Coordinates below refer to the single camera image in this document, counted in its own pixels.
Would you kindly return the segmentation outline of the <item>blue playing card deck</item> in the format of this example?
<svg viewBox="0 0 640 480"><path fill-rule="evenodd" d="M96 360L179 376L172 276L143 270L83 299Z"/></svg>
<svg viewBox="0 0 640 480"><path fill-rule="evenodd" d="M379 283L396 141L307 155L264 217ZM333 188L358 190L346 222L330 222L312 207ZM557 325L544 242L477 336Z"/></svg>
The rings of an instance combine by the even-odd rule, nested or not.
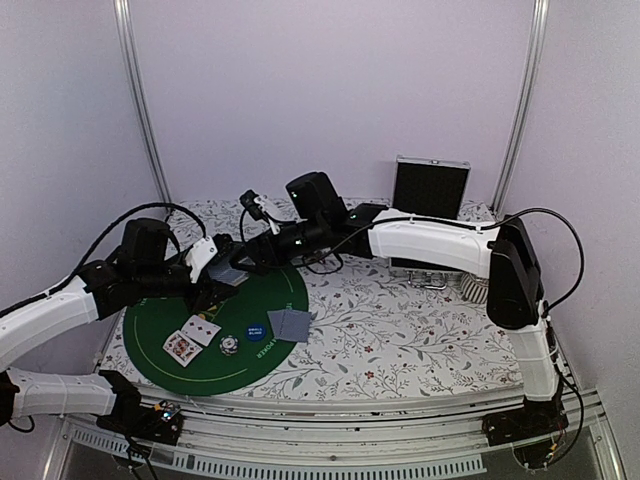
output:
<svg viewBox="0 0 640 480"><path fill-rule="evenodd" d="M232 268L228 263L209 265L207 273L212 280L238 287L249 279L249 274L242 270Z"/></svg>

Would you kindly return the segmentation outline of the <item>blue small blind button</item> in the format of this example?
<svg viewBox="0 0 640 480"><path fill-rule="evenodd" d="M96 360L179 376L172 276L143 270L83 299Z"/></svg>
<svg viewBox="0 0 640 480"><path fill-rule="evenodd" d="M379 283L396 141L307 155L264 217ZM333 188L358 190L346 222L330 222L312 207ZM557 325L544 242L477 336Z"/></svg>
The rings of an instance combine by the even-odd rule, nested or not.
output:
<svg viewBox="0 0 640 480"><path fill-rule="evenodd" d="M267 328L263 324L254 324L246 328L245 337L250 342L260 342L267 335Z"/></svg>

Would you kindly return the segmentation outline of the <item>blue playing card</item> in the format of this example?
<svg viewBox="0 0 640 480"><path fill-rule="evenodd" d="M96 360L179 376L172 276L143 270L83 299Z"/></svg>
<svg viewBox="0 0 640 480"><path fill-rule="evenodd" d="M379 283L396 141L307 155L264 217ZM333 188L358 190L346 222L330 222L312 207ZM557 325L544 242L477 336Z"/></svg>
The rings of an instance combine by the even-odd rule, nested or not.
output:
<svg viewBox="0 0 640 480"><path fill-rule="evenodd" d="M268 311L267 316L271 325L271 329L275 338L279 338L284 320L284 310Z"/></svg>
<svg viewBox="0 0 640 480"><path fill-rule="evenodd" d="M311 320L310 312L285 310L277 338L289 342L307 343Z"/></svg>

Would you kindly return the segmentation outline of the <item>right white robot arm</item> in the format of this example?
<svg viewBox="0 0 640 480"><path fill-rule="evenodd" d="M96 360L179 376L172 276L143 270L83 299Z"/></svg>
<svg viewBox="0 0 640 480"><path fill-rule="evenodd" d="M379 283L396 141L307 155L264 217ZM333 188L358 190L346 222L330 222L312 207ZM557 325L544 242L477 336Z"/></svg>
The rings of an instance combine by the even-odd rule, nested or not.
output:
<svg viewBox="0 0 640 480"><path fill-rule="evenodd" d="M242 241L256 271L324 251L430 263L487 280L488 317L508 334L523 376L524 406L517 427L524 435L537 436L554 422L561 409L562 381L554 364L540 265L520 219L457 222L375 203L348 209L323 172L302 175L286 190L298 221L283 220L268 198L252 190L240 198L245 213L270 226Z"/></svg>

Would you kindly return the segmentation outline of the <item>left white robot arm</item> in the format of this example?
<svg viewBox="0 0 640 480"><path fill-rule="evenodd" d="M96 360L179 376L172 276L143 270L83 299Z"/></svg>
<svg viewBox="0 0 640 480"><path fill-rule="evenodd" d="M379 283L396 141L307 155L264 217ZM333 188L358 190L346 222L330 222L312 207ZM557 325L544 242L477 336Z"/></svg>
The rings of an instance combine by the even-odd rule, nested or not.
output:
<svg viewBox="0 0 640 480"><path fill-rule="evenodd" d="M71 279L1 314L1 422L39 414L86 413L100 427L138 434L159 413L123 375L101 370L82 376L36 374L14 368L15 360L76 327L100 321L144 299L178 298L191 313L235 295L235 287L212 279L207 268L229 253L228 234L204 236L186 251L166 255L177 239L169 225L130 220L121 244L105 260L81 266Z"/></svg>

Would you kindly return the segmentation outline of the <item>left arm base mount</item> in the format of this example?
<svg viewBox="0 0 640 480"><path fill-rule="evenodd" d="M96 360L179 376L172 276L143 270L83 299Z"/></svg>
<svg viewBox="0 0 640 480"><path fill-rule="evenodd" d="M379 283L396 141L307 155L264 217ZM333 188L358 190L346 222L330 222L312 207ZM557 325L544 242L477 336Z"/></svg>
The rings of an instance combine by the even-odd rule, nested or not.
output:
<svg viewBox="0 0 640 480"><path fill-rule="evenodd" d="M96 425L125 438L176 446L184 416L178 407L167 401L151 407L121 402L109 414L97 416Z"/></svg>

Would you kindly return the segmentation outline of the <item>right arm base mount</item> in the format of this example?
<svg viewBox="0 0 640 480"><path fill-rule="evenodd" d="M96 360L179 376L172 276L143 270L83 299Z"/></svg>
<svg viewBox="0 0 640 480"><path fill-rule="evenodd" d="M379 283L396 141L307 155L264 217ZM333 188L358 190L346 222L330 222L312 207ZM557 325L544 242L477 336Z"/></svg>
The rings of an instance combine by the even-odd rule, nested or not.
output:
<svg viewBox="0 0 640 480"><path fill-rule="evenodd" d="M530 402L521 407L482 417L481 430L490 446L522 442L512 449L516 462L528 471L546 470L563 460L580 439L586 407L577 396L579 418L574 436L568 439L569 418L561 402Z"/></svg>

